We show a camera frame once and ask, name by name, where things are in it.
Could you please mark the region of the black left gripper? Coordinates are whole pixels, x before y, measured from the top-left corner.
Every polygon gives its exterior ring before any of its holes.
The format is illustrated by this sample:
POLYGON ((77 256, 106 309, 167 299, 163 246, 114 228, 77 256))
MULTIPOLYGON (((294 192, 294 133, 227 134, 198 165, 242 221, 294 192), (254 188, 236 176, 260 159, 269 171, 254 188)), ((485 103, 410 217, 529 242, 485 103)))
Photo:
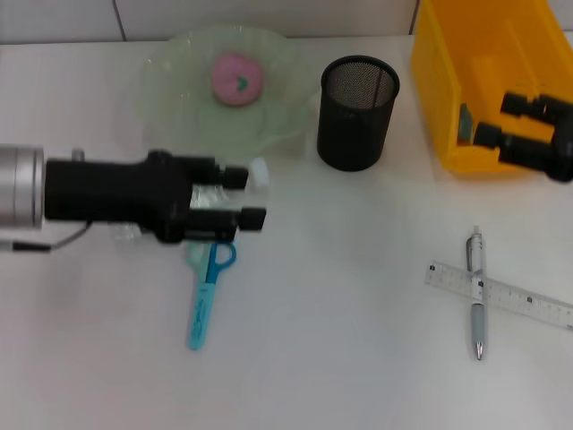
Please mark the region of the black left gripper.
POLYGON ((49 159, 45 218, 136 224, 164 244, 180 243, 195 184, 244 189, 248 176, 247 168, 162 150, 134 163, 49 159))

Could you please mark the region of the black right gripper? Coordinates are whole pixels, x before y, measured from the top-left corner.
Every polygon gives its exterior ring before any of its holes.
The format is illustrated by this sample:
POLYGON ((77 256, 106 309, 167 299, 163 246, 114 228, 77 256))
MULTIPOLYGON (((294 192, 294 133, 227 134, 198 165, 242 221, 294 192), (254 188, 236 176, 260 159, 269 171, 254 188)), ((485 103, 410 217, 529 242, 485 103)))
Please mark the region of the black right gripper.
POLYGON ((572 181, 572 105, 554 97, 540 94, 531 100, 527 96, 507 92, 500 111, 512 116, 533 119, 553 119, 551 141, 531 139, 504 133, 499 127, 479 123, 474 145, 498 149, 498 161, 537 171, 559 182, 572 181))

